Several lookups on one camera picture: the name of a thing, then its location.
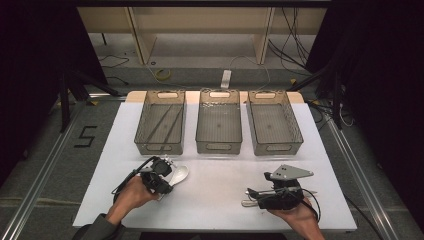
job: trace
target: white table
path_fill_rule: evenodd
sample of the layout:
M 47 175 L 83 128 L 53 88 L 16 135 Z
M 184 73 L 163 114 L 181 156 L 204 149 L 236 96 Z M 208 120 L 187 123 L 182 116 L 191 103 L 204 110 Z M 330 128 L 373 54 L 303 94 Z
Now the white table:
M 186 92 L 187 99 L 198 99 L 199 92 Z M 92 223 L 112 205 L 111 191 L 139 167 L 148 156 L 141 156 L 134 137 L 142 103 L 122 103 L 105 144 L 93 178 L 84 196 L 75 227 Z M 264 172 L 281 164 L 314 172 L 299 179 L 305 189 L 318 193 L 323 231 L 354 231 L 356 224 L 346 204 L 333 168 L 325 152 L 307 104 L 292 104 L 304 143 L 295 156 L 255 156 L 252 149 L 246 105 L 241 104 L 243 143 L 239 155 L 206 155 L 196 151 L 198 104 L 188 101 L 184 153 L 171 158 L 186 165 L 189 176 L 160 202 L 152 201 L 130 212 L 123 224 L 145 231 L 281 232 L 290 227 L 281 219 L 259 208 L 244 208 L 246 188 L 267 190 L 272 182 Z

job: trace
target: wire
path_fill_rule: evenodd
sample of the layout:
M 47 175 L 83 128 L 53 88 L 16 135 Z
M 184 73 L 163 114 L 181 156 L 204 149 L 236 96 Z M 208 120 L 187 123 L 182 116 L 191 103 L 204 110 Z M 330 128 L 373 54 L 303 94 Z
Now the wire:
M 307 202 L 305 202 L 303 199 L 298 198 L 295 194 L 293 194 L 291 191 L 288 191 L 288 194 L 292 195 L 294 198 L 296 198 L 297 200 L 300 201 L 300 203 L 302 203 L 303 205 L 305 205 L 307 208 L 309 208 L 315 215 L 315 219 L 317 220 L 317 222 L 319 222 L 319 220 L 321 219 L 321 209 L 319 208 L 319 204 L 317 199 L 314 197 L 314 195 L 309 192 L 311 194 L 311 196 L 314 198 L 315 202 L 317 203 L 318 209 L 319 209 L 319 214 L 317 213 L 317 211 L 315 211 L 315 209 L 309 205 Z
M 130 59 L 129 59 L 129 58 L 117 57 L 117 56 L 114 56 L 114 55 L 107 55 L 106 57 L 99 59 L 99 62 L 101 62 L 101 61 L 103 61 L 103 60 L 105 60 L 106 58 L 109 58 L 109 57 L 114 57 L 114 58 L 118 58 L 118 59 L 123 59 L 124 61 L 123 61 L 123 62 L 121 62 L 121 63 L 115 64 L 115 65 L 113 65 L 113 66 L 102 66 L 102 67 L 105 67 L 105 68 L 114 68 L 114 67 L 117 67 L 117 66 L 119 66 L 119 65 L 122 65 L 122 64 L 124 64 L 124 63 L 126 63 L 126 62 L 130 61 Z
M 281 10 L 282 10 L 283 15 L 284 15 L 284 18 L 286 20 L 287 26 L 288 26 L 288 28 L 290 30 L 289 37 L 290 37 L 290 35 L 293 36 L 293 39 L 296 42 L 296 48 L 297 48 L 297 52 L 299 54 L 299 57 L 300 57 L 302 63 L 305 64 L 305 61 L 307 59 L 307 57 L 305 56 L 305 52 L 307 54 L 309 54 L 309 52 L 305 49 L 305 47 L 303 46 L 302 42 L 300 41 L 300 37 L 297 34 L 297 15 L 299 13 L 299 9 L 298 8 L 294 8 L 293 9 L 293 25 L 292 25 L 292 27 L 290 27 L 290 23 L 289 23 L 289 20 L 287 19 L 286 13 L 284 12 L 284 8 L 281 8 Z
M 160 83 L 160 84 L 163 84 L 163 85 L 181 87 L 181 88 L 203 88 L 202 86 L 184 86 L 184 85 L 180 85 L 180 84 L 166 83 L 166 82 L 160 81 L 156 78 L 156 74 L 152 71 L 152 69 L 150 67 L 148 67 L 147 65 L 145 65 L 145 67 L 147 68 L 147 70 L 149 70 L 149 72 L 152 74 L 153 78 L 155 79 L 155 81 L 157 83 Z
M 368 224 L 371 226 L 371 228 L 374 230 L 374 232 L 377 234 L 378 238 L 381 240 L 384 240 L 383 236 L 381 235 L 381 233 L 378 231 L 378 229 L 374 226 L 374 224 L 372 224 L 372 222 L 370 221 L 370 219 L 364 214 L 364 212 L 361 211 L 361 209 L 359 209 L 359 207 L 352 201 L 350 200 L 350 198 L 348 196 L 346 196 L 346 194 L 343 193 L 343 196 L 345 197 L 345 199 L 352 204 L 352 206 L 354 208 L 356 208 L 356 210 L 358 210 L 358 212 L 362 215 L 362 217 L 364 217 L 365 221 L 368 222 Z
M 128 82 L 126 82 L 126 81 L 124 81 L 124 80 L 120 79 L 119 77 L 106 77 L 106 78 L 114 78 L 114 79 L 118 79 L 119 81 L 123 82 L 125 85 L 129 85 L 129 83 L 128 83 Z
M 321 129 L 322 129 L 325 125 L 327 125 L 327 123 L 328 123 L 330 120 L 332 120 L 332 118 L 331 118 L 331 117 L 330 117 L 329 119 L 327 119 L 327 121 L 325 121 L 325 123 L 324 123 L 324 124 L 322 124 L 320 128 L 318 128 L 318 132 L 319 132 L 319 131 L 321 131 Z
M 314 194 L 311 192 L 311 191 L 309 191 L 309 190 L 306 190 L 306 189 L 304 189 L 304 188 L 302 188 L 302 190 L 303 191 L 305 191 L 305 192 L 307 192 L 307 193 L 309 193 L 313 198 L 314 198 L 314 200 L 315 200 L 315 203 L 317 204 L 317 208 L 318 208 L 318 219 L 317 219 L 317 221 L 319 222 L 320 220 L 321 220 L 321 207 L 319 206 L 319 203 L 318 203 L 318 200 L 317 200 L 317 198 L 314 196 Z
M 147 165 L 147 163 L 149 163 L 150 161 L 157 159 L 158 157 L 153 156 L 150 157 L 149 159 L 147 159 L 143 164 L 141 164 L 140 167 L 138 167 L 137 169 L 132 170 L 132 172 L 130 172 L 128 174 L 128 176 L 124 179 L 124 181 L 121 182 L 121 184 L 118 185 L 118 187 L 116 187 L 115 189 L 112 190 L 111 194 L 114 194 L 115 196 L 113 197 L 113 202 L 116 201 L 116 199 L 118 199 L 119 194 L 121 193 L 122 189 L 124 189 L 125 185 L 127 185 L 128 181 L 131 180 L 131 178 L 133 178 L 137 173 L 139 173 L 141 171 L 141 169 Z
M 343 116 L 342 116 L 342 109 L 343 109 L 343 105 L 340 106 L 340 119 L 342 120 L 342 122 L 347 126 L 347 127 L 352 127 L 353 123 L 355 122 L 355 119 L 352 118 L 352 122 L 350 122 L 349 124 L 346 123 L 346 121 L 344 120 Z
M 271 77 L 269 76 L 268 69 L 267 69 L 265 66 L 263 66 L 263 65 L 257 64 L 256 62 L 254 62 L 253 60 L 251 60 L 250 58 L 248 58 L 248 57 L 246 57 L 246 56 L 237 56 L 237 57 L 234 57 L 234 58 L 231 60 L 231 62 L 230 62 L 230 64 L 229 64 L 229 66 L 228 66 L 228 70 L 231 70 L 231 65 L 233 64 L 234 60 L 236 60 L 237 58 L 246 58 L 246 59 L 247 59 L 247 60 L 249 60 L 251 63 L 253 63 L 253 64 L 255 64 L 255 65 L 258 65 L 258 66 L 262 67 L 263 69 L 265 69 L 265 71 L 266 71 L 266 75 L 268 76 L 268 82 L 267 82 L 266 84 L 264 84 L 262 87 L 260 87 L 260 88 L 258 88 L 258 89 L 256 89 L 256 90 L 261 90 L 262 88 L 266 87 L 268 84 L 270 84 L 270 83 L 271 83 Z

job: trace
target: human hand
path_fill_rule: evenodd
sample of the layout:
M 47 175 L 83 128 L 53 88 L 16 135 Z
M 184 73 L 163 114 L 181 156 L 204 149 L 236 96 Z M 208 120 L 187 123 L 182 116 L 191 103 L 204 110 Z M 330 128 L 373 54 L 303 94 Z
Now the human hand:
M 303 201 L 311 205 L 309 199 L 304 198 Z M 268 210 L 268 212 L 286 221 L 294 231 L 305 239 L 324 239 L 314 213 L 302 203 L 291 210 Z
M 152 193 L 150 189 L 147 189 L 140 176 L 134 176 L 119 193 L 119 197 L 106 215 L 106 220 L 118 225 L 131 210 L 158 198 L 159 194 Z

